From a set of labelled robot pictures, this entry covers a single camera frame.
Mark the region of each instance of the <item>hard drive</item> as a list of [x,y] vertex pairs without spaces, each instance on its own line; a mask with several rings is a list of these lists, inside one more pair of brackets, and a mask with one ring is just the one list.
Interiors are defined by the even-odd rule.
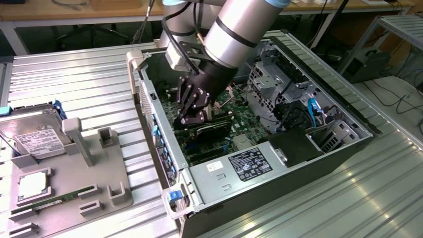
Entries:
[[66,114],[57,102],[14,110],[10,108],[3,115],[0,136],[17,156],[31,154],[37,159],[45,159],[66,152],[65,146],[73,140],[62,132]]

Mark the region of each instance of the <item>power supply label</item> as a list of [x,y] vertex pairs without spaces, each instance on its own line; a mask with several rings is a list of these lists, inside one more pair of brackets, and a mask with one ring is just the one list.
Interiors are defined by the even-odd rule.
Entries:
[[231,156],[230,161],[243,182],[274,170],[259,148]]

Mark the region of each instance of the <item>blue cable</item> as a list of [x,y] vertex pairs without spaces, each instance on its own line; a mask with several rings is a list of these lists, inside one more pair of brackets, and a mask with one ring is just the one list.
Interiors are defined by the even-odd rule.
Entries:
[[317,118],[316,118],[316,115],[314,115],[313,111],[317,110],[321,113],[322,109],[320,108],[318,102],[317,102],[317,100],[314,98],[309,99],[308,108],[309,108],[309,113],[310,113],[312,119],[313,119],[313,125],[314,125],[314,127],[317,127]]

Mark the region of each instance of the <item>hard drive label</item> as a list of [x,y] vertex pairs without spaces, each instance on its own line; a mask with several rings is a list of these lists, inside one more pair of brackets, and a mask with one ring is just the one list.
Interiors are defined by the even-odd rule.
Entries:
[[18,135],[17,140],[33,156],[65,149],[65,145],[54,129]]

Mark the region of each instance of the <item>metal table surface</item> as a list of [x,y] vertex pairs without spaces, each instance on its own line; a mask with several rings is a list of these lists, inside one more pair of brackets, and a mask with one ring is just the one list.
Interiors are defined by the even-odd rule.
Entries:
[[[423,234],[422,143],[364,97],[298,40],[270,32],[292,48],[384,135],[330,175],[202,237],[418,237]],[[165,212],[161,185],[131,104],[126,52],[154,44],[17,57],[9,101],[63,101],[81,117],[85,135],[111,126],[119,132],[135,204],[59,237],[178,237]],[[7,219],[11,162],[0,153],[0,221]]]

